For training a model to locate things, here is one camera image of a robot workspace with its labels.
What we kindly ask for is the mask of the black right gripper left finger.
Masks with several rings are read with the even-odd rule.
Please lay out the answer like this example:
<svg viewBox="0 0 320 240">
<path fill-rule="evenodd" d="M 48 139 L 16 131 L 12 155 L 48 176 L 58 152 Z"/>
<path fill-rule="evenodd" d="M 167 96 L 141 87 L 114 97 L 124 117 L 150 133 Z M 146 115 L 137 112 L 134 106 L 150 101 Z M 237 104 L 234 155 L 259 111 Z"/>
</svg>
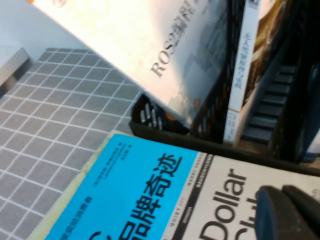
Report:
<svg viewBox="0 0 320 240">
<path fill-rule="evenodd" d="M 256 208 L 258 240 L 318 240 L 313 231 L 282 189 L 264 185 L 258 190 Z"/>
</svg>

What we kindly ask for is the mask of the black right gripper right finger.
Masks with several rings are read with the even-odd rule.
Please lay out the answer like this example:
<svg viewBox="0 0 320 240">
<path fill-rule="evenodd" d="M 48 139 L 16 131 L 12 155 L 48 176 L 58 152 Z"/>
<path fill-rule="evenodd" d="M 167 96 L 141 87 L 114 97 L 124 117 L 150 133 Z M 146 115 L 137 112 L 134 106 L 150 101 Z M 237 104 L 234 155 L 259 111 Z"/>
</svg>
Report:
<svg viewBox="0 0 320 240">
<path fill-rule="evenodd" d="M 284 185 L 282 192 L 291 200 L 309 227 L 314 232 L 319 232 L 320 202 L 293 185 Z"/>
</svg>

